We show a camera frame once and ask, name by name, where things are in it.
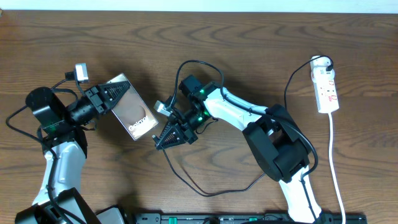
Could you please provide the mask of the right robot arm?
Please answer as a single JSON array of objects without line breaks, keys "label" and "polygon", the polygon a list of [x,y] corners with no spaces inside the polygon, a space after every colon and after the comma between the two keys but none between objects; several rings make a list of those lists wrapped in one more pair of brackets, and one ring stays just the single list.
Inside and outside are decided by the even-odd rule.
[{"label": "right robot arm", "polygon": [[240,130],[263,173],[279,183],[295,222],[319,223],[322,210],[315,200],[308,176],[316,169],[309,154],[316,154],[287,110],[281,105],[254,105],[231,94],[222,84],[203,85],[193,75],[178,89],[189,100],[190,109],[175,107],[175,96],[157,101],[154,108],[167,117],[155,148],[161,151],[198,139],[197,128],[210,118],[221,119]]}]

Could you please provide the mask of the bronze Galaxy smartphone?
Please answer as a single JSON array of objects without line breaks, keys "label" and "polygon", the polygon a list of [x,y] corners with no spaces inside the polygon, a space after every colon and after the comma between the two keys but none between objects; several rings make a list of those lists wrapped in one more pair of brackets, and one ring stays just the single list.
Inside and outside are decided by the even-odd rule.
[{"label": "bronze Galaxy smartphone", "polygon": [[158,121],[139,96],[136,89],[132,86],[125,74],[109,80],[108,83],[128,82],[129,89],[112,109],[133,140],[137,141],[143,135],[158,125]]}]

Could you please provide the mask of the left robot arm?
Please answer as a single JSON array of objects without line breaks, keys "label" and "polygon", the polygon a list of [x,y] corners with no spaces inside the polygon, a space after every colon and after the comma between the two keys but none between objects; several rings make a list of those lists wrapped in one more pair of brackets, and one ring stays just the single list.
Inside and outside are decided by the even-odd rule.
[{"label": "left robot arm", "polygon": [[46,169],[32,205],[17,213],[16,223],[127,223],[117,205],[95,213],[80,195],[81,171],[87,159],[87,124],[112,110],[128,92],[128,81],[93,86],[65,106],[58,88],[40,87],[25,99],[39,120],[34,140],[42,145]]}]

